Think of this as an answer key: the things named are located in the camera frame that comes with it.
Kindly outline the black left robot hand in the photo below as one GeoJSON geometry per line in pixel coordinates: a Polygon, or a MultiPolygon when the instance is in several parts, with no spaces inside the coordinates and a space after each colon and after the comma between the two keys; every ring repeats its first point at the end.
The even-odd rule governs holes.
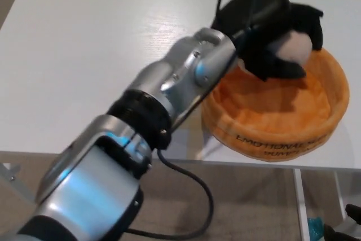
{"type": "Polygon", "coordinates": [[[217,10],[212,28],[242,47],[237,57],[244,72],[262,81],[300,79],[311,53],[323,47],[323,16],[290,0],[230,0],[217,10]]]}

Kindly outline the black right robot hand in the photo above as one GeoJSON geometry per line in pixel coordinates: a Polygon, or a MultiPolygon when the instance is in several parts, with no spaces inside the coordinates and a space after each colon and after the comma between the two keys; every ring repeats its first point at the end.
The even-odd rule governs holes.
{"type": "Polygon", "coordinates": [[[324,224],[324,240],[360,240],[360,207],[347,204],[345,212],[347,217],[340,225],[331,227],[324,224]]]}

